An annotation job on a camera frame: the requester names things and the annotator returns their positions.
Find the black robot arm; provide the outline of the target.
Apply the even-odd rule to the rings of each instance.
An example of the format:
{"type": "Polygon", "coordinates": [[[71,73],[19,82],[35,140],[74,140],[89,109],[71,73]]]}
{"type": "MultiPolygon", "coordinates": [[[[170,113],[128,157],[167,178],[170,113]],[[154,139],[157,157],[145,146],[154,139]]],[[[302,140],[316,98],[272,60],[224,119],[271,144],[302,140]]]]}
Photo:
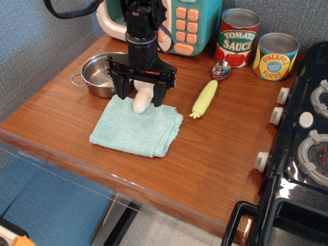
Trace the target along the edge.
{"type": "Polygon", "coordinates": [[[162,24],[167,19],[167,9],[162,1],[121,1],[120,5],[127,26],[128,53],[111,54],[106,58],[116,94],[125,99],[130,93],[132,79],[151,83],[154,106],[159,107],[167,90],[175,87],[177,73],[175,67],[158,56],[158,31],[171,34],[162,24]]]}

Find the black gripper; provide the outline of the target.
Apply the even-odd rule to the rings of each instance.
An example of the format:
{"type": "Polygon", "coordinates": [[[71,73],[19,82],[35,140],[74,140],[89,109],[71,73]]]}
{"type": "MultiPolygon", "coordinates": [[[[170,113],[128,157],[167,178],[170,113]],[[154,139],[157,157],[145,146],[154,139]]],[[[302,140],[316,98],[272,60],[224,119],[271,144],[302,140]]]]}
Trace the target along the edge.
{"type": "Polygon", "coordinates": [[[125,99],[133,87],[133,80],[154,84],[154,107],[160,107],[167,89],[176,86],[177,69],[158,56],[155,44],[128,45],[128,53],[108,56],[109,74],[116,94],[125,99]]]}

